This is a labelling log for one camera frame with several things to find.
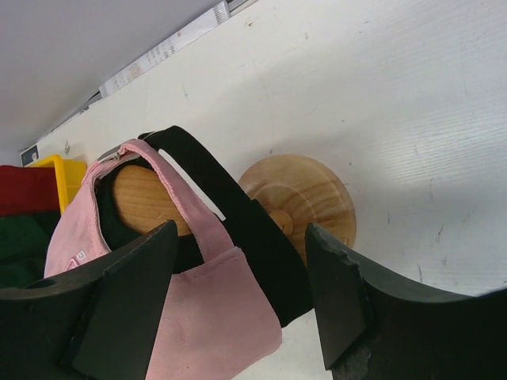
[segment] black strap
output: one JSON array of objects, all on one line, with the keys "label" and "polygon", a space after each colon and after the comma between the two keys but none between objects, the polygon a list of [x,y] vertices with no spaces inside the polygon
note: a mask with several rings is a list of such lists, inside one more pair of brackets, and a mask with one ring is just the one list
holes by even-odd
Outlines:
[{"label": "black strap", "polygon": [[233,215],[250,202],[248,195],[213,155],[181,127],[145,133],[139,139],[171,156],[224,216]]}]

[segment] wooden object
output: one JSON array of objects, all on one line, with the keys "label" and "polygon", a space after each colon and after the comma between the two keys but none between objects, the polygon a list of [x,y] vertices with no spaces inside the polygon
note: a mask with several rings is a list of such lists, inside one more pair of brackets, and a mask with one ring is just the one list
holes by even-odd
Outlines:
[{"label": "wooden object", "polygon": [[352,247],[356,214],[347,189],[338,177],[312,158],[285,154],[265,158],[239,180],[288,236],[306,263],[304,234],[316,222]]},{"label": "wooden object", "polygon": [[125,166],[115,179],[112,193],[123,223],[142,234],[166,220],[176,222],[178,236],[191,234],[189,225],[152,170]]}]

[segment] red cloth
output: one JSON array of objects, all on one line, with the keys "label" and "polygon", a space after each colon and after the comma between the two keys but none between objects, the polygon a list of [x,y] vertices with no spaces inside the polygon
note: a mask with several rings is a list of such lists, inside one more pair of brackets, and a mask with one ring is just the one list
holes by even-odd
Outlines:
[{"label": "red cloth", "polygon": [[0,165],[0,216],[59,209],[53,168]]}]

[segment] wooden disc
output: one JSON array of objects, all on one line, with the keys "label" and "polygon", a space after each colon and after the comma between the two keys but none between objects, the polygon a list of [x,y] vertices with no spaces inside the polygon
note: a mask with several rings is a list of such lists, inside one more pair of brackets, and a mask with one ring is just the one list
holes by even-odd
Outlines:
[{"label": "wooden disc", "polygon": [[179,236],[191,233],[166,188],[153,170],[125,166],[116,177],[112,193],[123,223],[142,234],[166,220],[176,222]]},{"label": "wooden disc", "polygon": [[[305,263],[304,234],[310,222],[353,246],[356,213],[349,192],[321,162],[293,154],[268,157],[245,171],[239,184],[272,216]],[[288,225],[291,233],[283,228]]]}]

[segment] black fabric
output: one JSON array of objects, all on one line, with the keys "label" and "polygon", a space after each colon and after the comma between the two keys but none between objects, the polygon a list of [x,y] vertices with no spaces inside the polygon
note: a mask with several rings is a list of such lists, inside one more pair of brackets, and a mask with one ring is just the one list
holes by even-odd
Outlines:
[{"label": "black fabric", "polygon": [[[311,289],[303,261],[262,205],[251,200],[215,158],[180,127],[139,138],[168,153],[223,212],[224,226],[245,253],[282,327],[311,310]],[[195,240],[180,244],[183,248]]]},{"label": "black fabric", "polygon": [[[146,160],[137,158],[118,165],[111,173],[102,178],[96,187],[101,233],[112,251],[141,236],[141,233],[123,224],[112,193],[114,180],[127,165],[137,165],[152,170],[151,165]],[[178,255],[174,263],[173,273],[182,273],[203,263],[203,257],[193,235],[179,237]]]},{"label": "black fabric", "polygon": [[0,287],[23,288],[44,277],[59,211],[0,217]]}]

